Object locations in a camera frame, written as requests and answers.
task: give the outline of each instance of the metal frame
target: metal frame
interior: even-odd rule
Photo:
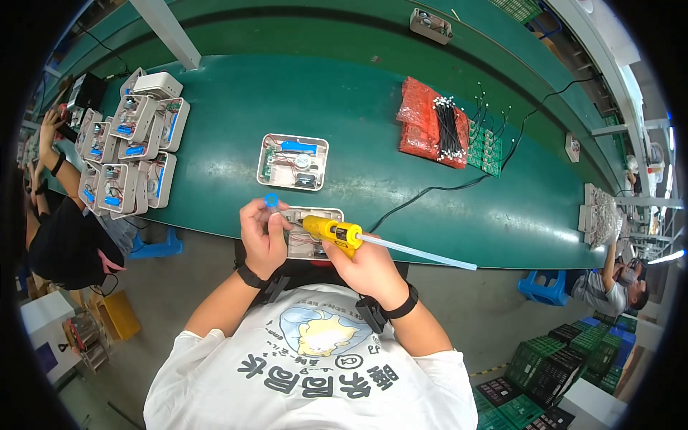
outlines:
[[[638,124],[639,116],[636,115],[636,110],[631,103],[630,93],[621,76],[621,70],[616,65],[614,55],[592,24],[588,13],[580,6],[577,0],[546,0],[546,2],[574,32],[590,59],[594,61],[600,72],[602,72],[609,90],[616,99],[623,120],[627,124],[633,152],[638,160],[638,175],[640,176],[641,182],[644,184],[641,195],[648,197],[648,142],[645,142],[641,124]]]
[[[187,70],[197,70],[201,54],[164,0],[131,0],[132,6]]]

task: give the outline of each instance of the white t-shirt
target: white t-shirt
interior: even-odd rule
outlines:
[[[475,429],[463,354],[411,357],[375,334],[358,295],[327,284],[283,292],[234,336],[183,331],[143,416],[156,429]]]

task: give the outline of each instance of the blue cap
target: blue cap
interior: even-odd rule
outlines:
[[[275,207],[277,207],[278,203],[279,203],[279,198],[277,197],[277,194],[270,193],[270,194],[265,196],[265,205],[268,208],[275,208]]]

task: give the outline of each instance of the concrete floor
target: concrete floor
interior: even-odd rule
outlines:
[[[142,230],[144,239],[162,240],[165,227]],[[174,338],[201,301],[233,271],[233,239],[190,230],[178,234],[184,252],[163,259],[131,260],[118,274],[142,330],[116,343],[110,363],[83,375],[97,391],[143,424],[142,410],[155,373]],[[583,318],[587,307],[569,300],[564,308],[526,301],[516,289],[521,270],[478,270],[412,265],[409,282],[445,328],[456,350],[464,353],[469,373],[507,363],[519,342]],[[110,284],[106,283],[104,291]],[[478,384],[504,370],[471,379]]]

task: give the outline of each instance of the black shirt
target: black shirt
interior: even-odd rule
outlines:
[[[91,212],[84,216],[70,197],[65,197],[53,214],[42,213],[39,222],[29,245],[29,267],[38,276],[62,284],[66,290],[102,285],[106,274],[98,249],[124,266],[122,253],[96,216]]]

